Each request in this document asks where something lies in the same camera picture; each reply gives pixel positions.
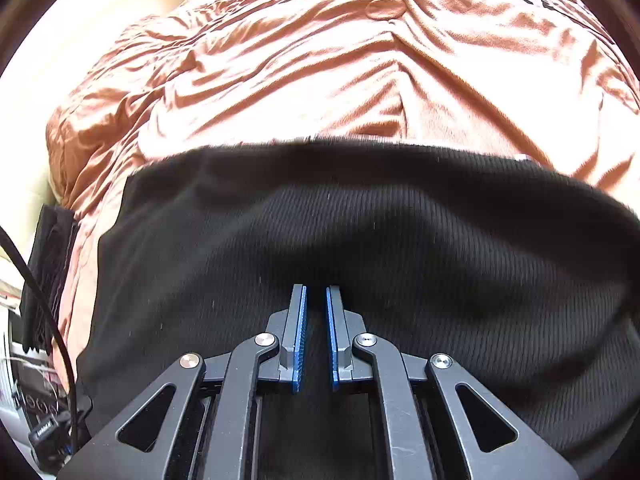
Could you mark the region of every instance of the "circular fabric imprint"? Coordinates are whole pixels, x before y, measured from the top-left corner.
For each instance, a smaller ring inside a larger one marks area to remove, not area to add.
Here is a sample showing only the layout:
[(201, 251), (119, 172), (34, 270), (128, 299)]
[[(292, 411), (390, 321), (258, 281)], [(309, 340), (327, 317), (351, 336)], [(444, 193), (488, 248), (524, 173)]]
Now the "circular fabric imprint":
[(373, 0), (367, 5), (366, 13), (372, 20), (392, 20), (406, 11), (402, 0)]

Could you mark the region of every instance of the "peach colored blanket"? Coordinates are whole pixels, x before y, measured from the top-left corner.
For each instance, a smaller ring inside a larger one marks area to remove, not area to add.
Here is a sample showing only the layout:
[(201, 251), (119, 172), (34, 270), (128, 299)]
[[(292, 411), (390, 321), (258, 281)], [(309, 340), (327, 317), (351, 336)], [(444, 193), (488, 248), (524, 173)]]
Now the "peach colored blanket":
[(335, 136), (524, 153), (639, 210), (638, 80), (579, 0), (545, 1), (186, 0), (131, 25), (47, 126), (80, 222), (60, 306), (72, 361), (127, 177), (191, 148)]

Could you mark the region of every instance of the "triangular cutout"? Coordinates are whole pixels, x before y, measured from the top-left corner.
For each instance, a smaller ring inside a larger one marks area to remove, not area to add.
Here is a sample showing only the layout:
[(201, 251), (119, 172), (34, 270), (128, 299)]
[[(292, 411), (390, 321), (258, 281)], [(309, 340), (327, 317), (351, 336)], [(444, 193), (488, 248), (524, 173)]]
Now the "triangular cutout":
[(466, 384), (458, 384), (456, 393), (481, 451), (490, 453), (516, 440), (516, 431)]
[(174, 393), (173, 384), (156, 393), (118, 432), (118, 440), (145, 453), (150, 452), (156, 444)]

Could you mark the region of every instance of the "pink blanket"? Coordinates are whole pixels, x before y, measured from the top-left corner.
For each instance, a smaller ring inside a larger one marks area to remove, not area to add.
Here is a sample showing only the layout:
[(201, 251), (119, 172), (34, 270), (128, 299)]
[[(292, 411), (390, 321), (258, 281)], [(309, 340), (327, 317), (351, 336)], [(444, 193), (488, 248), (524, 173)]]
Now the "pink blanket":
[(80, 222), (60, 307), (72, 361), (127, 177), (199, 146), (368, 137), (526, 154), (640, 210), (638, 80), (579, 0), (545, 1), (186, 0), (130, 26), (47, 127)]

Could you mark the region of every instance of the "white surface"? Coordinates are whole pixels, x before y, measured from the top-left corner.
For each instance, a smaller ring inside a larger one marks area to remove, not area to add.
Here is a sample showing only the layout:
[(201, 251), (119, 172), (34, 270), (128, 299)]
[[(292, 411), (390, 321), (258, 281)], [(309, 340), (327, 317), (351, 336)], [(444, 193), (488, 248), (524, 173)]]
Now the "white surface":
[[(45, 141), (55, 107), (131, 23), (165, 14), (183, 0), (57, 0), (22, 42), (0, 76), (0, 225), (31, 253), (40, 207), (54, 201)], [(2, 265), (2, 282), (22, 279)]]

